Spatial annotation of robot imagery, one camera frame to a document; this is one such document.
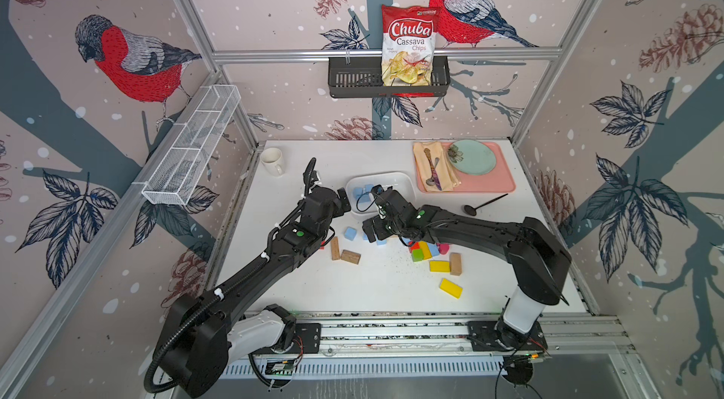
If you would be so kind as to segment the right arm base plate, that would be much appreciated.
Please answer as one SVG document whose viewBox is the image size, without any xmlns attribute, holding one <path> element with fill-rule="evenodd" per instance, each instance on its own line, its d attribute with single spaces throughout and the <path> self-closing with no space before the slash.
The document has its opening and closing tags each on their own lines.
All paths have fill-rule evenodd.
<svg viewBox="0 0 724 399">
<path fill-rule="evenodd" d="M 548 350 L 541 324 L 535 321 L 527 332 L 518 332 L 503 320 L 467 322 L 468 339 L 474 352 L 510 352 Z"/>
</svg>

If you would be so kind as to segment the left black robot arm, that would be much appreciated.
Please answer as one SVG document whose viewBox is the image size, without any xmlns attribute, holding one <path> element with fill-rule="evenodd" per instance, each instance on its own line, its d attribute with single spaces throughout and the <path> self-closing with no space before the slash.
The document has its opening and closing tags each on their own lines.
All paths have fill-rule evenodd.
<svg viewBox="0 0 724 399">
<path fill-rule="evenodd" d="M 206 393 L 230 361 L 228 335 L 234 325 L 275 282 L 316 253 L 332 221 L 350 210 L 343 189 L 311 188 L 271 230 L 261 254 L 237 274 L 198 297 L 175 300 L 143 378 L 145 391 L 163 393 L 179 387 L 192 398 Z"/>
</svg>

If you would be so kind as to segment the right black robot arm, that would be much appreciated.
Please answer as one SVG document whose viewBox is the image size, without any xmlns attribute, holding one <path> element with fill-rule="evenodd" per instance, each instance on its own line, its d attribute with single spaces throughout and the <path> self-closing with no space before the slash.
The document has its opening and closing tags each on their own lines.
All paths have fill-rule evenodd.
<svg viewBox="0 0 724 399">
<path fill-rule="evenodd" d="M 373 188 L 377 216 L 365 220 L 363 232 L 371 242 L 392 236 L 401 241 L 450 244 L 479 251 L 508 262 L 518 286 L 495 324 L 496 342 L 504 350 L 522 348 L 548 306 L 566 302 L 564 286 L 571 255 L 547 227 L 533 217 L 520 223 L 490 222 L 455 214 L 437 206 L 416 208 L 399 192 Z"/>
</svg>

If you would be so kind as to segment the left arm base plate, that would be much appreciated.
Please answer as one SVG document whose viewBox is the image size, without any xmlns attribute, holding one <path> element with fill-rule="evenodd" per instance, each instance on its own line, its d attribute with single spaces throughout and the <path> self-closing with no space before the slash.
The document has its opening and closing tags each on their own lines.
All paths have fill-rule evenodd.
<svg viewBox="0 0 724 399">
<path fill-rule="evenodd" d="M 322 341 L 322 325 L 319 323 L 297 323 L 288 325 L 282 333 L 283 354 L 318 354 Z"/>
</svg>

